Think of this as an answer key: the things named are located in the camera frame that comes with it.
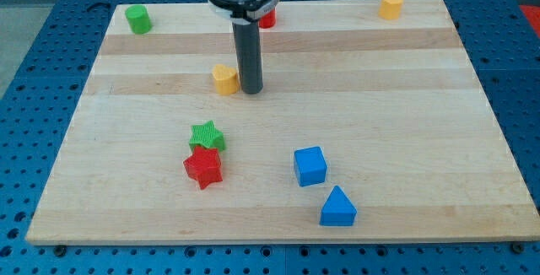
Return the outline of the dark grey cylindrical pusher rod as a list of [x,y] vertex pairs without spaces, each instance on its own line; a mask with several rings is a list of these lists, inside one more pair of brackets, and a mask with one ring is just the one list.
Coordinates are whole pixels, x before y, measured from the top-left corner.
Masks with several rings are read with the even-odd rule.
[[263,88],[259,25],[233,24],[233,33],[241,89],[246,94],[258,94]]

